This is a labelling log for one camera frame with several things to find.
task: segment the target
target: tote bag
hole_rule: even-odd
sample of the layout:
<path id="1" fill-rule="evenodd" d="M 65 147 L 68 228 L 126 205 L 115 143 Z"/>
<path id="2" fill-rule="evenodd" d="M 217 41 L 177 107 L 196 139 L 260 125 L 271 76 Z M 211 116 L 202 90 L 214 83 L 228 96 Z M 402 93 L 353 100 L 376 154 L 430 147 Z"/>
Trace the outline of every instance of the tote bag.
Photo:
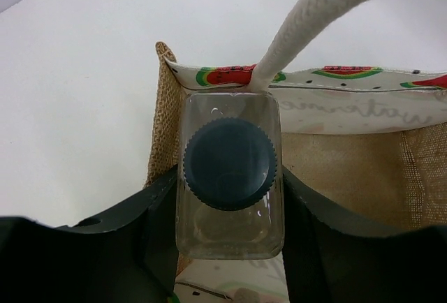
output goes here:
<path id="1" fill-rule="evenodd" d="M 278 100 L 283 164 L 314 190 L 381 223 L 447 222 L 447 71 L 324 66 L 284 73 L 320 31 L 366 0 L 299 0 L 256 65 L 190 67 L 156 44 L 159 83 L 147 183 L 178 160 L 189 91 L 268 90 Z M 180 256 L 177 272 L 190 260 Z"/>

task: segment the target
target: bottle cap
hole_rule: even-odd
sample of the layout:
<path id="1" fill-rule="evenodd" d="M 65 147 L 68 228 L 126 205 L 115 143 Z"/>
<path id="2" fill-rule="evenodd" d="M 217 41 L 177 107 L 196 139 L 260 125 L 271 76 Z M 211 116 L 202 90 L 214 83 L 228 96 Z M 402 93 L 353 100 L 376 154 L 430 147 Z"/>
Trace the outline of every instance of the bottle cap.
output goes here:
<path id="1" fill-rule="evenodd" d="M 238 118 L 220 118 L 200 128 L 186 146 L 184 178 L 206 205 L 245 209 L 273 185 L 277 157 L 268 136 Z"/>

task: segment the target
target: watermelon illustration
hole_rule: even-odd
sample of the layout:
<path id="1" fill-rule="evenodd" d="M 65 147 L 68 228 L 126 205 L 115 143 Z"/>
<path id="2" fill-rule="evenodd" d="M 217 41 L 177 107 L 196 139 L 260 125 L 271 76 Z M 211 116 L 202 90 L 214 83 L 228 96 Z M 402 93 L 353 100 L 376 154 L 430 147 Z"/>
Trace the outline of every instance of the watermelon illustration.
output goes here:
<path id="1" fill-rule="evenodd" d="M 172 297 L 168 297 L 168 302 L 167 303 L 180 303 L 180 300 L 176 296 L 176 294 L 173 294 Z"/>
<path id="2" fill-rule="evenodd" d="M 274 77 L 273 79 L 273 83 L 278 83 L 281 81 L 285 81 L 286 80 L 286 76 L 284 75 L 284 73 L 282 71 L 280 71 L 279 73 L 277 73 L 277 75 Z"/>
<path id="3" fill-rule="evenodd" d="M 242 84 L 250 83 L 251 74 L 255 64 L 252 66 L 233 66 L 233 67 L 218 67 L 218 68 L 201 68 L 196 75 L 197 83 L 202 87 L 219 84 Z M 284 81 L 286 76 L 280 72 L 274 79 L 274 83 Z"/>
<path id="4" fill-rule="evenodd" d="M 447 89 L 447 74 L 442 75 L 441 77 L 432 78 L 431 80 L 401 83 L 400 86 L 404 88 L 435 87 L 437 89 Z"/>
<path id="5" fill-rule="evenodd" d="M 312 74 L 338 78 L 340 80 L 355 80 L 376 75 L 382 72 L 379 67 L 357 67 L 357 66 L 325 66 L 322 69 L 313 71 Z"/>

